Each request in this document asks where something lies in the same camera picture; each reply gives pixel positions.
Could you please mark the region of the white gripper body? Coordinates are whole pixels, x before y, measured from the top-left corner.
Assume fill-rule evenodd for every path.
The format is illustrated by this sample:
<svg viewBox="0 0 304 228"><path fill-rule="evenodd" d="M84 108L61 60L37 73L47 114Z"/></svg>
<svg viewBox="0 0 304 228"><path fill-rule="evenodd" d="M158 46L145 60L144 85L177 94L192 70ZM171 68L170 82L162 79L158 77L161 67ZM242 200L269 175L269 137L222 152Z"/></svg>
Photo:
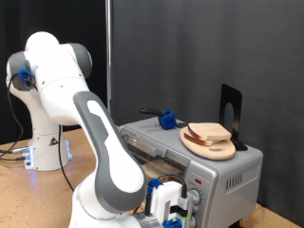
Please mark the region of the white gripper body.
<svg viewBox="0 0 304 228"><path fill-rule="evenodd" d="M168 181L154 188L151 200L151 214L158 222L172 219L175 213L170 212L170 207L178 204L181 195L181 184L176 181Z"/></svg>

